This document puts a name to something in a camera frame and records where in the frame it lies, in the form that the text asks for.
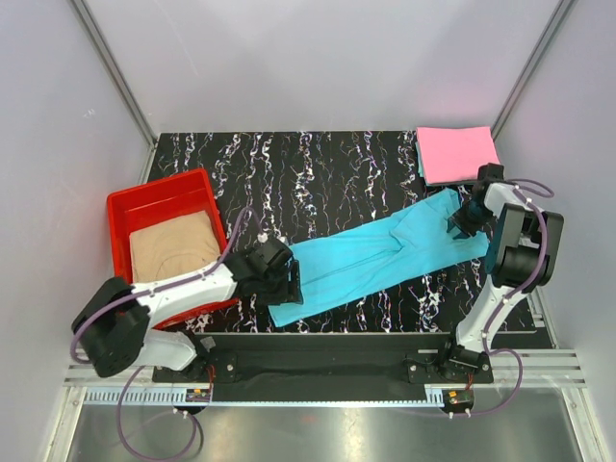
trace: red tray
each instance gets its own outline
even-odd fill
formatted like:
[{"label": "red tray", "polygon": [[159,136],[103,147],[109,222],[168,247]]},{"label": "red tray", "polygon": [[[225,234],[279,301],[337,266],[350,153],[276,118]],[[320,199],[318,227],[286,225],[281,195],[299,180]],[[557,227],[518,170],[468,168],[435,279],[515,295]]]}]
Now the red tray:
[{"label": "red tray", "polygon": [[[227,246],[208,173],[203,168],[179,173],[162,180],[114,192],[107,198],[109,229],[114,256],[114,272],[128,283],[133,282],[129,235],[139,229],[168,219],[205,211],[210,218],[220,252]],[[158,329],[189,320],[203,313],[229,307],[237,299],[193,308],[169,318]]]}]

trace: teal cloth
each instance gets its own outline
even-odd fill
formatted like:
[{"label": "teal cloth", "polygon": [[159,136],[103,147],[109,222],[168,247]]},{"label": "teal cloth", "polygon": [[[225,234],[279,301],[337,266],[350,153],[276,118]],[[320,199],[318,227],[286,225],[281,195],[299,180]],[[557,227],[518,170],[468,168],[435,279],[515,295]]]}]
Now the teal cloth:
[{"label": "teal cloth", "polygon": [[291,246],[299,261],[302,305],[271,306],[277,326],[322,313],[435,270],[483,257],[484,233],[454,240],[447,218],[460,208],[443,190],[388,218]]}]

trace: gray wall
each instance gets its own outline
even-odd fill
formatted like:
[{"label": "gray wall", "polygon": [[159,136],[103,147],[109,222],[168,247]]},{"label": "gray wall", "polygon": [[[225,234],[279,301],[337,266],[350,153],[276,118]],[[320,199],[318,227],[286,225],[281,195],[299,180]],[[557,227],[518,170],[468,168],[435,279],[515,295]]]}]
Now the gray wall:
[{"label": "gray wall", "polygon": [[158,132],[490,125],[557,0],[87,0]]},{"label": "gray wall", "polygon": [[70,323],[111,273],[106,196],[146,146],[66,0],[3,0],[0,63],[0,447],[33,462]]},{"label": "gray wall", "polygon": [[579,354],[616,455],[616,2],[577,2],[497,139],[509,177],[544,181],[565,216],[547,286],[559,340]]}]

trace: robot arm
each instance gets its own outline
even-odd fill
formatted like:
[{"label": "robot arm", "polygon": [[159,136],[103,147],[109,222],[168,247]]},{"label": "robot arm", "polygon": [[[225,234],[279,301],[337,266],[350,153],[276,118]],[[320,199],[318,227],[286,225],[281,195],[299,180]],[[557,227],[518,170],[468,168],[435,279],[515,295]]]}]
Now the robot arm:
[{"label": "robot arm", "polygon": [[[498,221],[485,258],[486,284],[469,315],[457,325],[454,338],[439,354],[440,373],[447,379],[480,372],[488,361],[484,335],[489,347],[511,310],[552,277],[564,218],[539,209],[548,233],[546,254],[539,262],[542,231],[537,216],[514,193],[515,188],[504,182],[502,166],[484,166],[479,170],[471,199],[449,219],[449,231],[458,233],[456,239],[473,236],[492,217]],[[510,296],[488,331],[484,331],[503,298],[525,283],[538,265],[541,268],[532,283]]]},{"label": "robot arm", "polygon": [[256,294],[266,304],[301,303],[299,264],[281,241],[230,254],[212,266],[163,281],[129,285],[120,277],[106,281],[72,324],[74,333],[110,302],[138,295],[96,320],[81,338],[86,355],[101,377],[129,366],[185,369],[198,347],[181,332],[154,326],[195,306]]}]

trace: pink napkin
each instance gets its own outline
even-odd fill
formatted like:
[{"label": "pink napkin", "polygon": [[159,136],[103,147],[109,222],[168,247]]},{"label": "pink napkin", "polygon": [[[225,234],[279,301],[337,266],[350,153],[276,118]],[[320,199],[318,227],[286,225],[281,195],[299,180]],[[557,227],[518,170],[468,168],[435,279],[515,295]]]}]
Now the pink napkin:
[{"label": "pink napkin", "polygon": [[423,177],[428,185],[473,181],[479,167],[501,163],[490,127],[420,127],[417,140]]}]

